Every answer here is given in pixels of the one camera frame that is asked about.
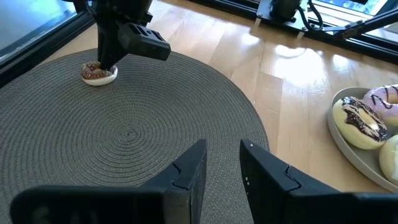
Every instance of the glass pane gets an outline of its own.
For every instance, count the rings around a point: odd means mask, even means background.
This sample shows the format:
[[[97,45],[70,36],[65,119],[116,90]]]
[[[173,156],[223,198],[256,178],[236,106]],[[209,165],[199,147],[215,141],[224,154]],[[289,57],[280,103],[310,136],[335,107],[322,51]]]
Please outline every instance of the glass pane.
[[[369,15],[376,15],[377,12],[383,7],[387,0],[369,0],[365,5],[356,3],[349,0],[319,0],[321,2],[329,3],[335,6],[352,9],[358,12],[363,12]]]
[[[0,0],[0,62],[75,15],[72,2]]]

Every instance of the round placemat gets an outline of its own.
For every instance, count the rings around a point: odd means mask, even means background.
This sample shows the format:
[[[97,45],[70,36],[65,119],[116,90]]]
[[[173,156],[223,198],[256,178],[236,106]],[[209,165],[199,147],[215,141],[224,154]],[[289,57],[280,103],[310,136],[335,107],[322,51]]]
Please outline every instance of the round placemat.
[[[221,73],[172,53],[128,55],[109,85],[80,78],[96,49],[39,66],[0,89],[0,223],[20,191],[42,184],[135,187],[208,141],[202,223],[251,223],[239,141],[268,150],[250,101]]]

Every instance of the pink frosted donut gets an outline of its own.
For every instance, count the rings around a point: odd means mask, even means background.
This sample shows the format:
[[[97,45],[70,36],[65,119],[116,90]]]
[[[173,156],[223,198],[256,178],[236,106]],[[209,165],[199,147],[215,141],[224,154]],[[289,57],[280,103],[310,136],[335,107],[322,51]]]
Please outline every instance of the pink frosted donut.
[[[374,88],[365,94],[363,100],[386,124],[398,126],[398,85]]]

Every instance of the chocolate drizzle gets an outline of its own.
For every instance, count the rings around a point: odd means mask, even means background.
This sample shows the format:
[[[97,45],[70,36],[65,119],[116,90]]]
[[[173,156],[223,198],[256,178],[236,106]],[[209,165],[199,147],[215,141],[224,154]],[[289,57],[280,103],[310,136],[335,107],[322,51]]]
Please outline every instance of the chocolate drizzle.
[[[387,127],[382,122],[382,119],[377,115],[363,100],[359,100],[355,97],[349,96],[344,97],[342,108],[347,113],[347,124],[352,124],[363,134],[373,138],[375,141],[385,141],[389,138]],[[379,129],[371,128],[359,115],[359,109],[364,110],[373,120],[375,120]]]
[[[398,88],[396,88],[396,87],[393,86],[393,85],[390,85],[390,87],[393,88],[393,89],[395,89],[395,91],[397,92],[397,95],[398,95]],[[380,96],[377,96],[376,94],[372,94],[372,95],[371,95],[372,102],[373,102],[374,105],[376,105],[376,100],[375,100],[375,98],[377,98],[377,99],[383,104],[383,106],[384,106],[386,109],[391,109],[392,106],[393,106],[393,104],[390,104],[390,103],[389,103],[388,87],[387,87],[387,86],[383,86],[383,88],[384,88],[384,90],[386,91],[387,103],[386,103]]]

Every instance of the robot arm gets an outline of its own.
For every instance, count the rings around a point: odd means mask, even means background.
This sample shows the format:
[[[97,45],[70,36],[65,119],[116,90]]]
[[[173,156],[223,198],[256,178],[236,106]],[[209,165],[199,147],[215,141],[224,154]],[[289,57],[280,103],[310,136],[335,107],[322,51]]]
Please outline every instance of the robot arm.
[[[73,0],[85,4],[98,26],[98,61],[109,70],[127,54],[167,60],[170,45],[154,30],[146,27],[152,20],[152,0]]]

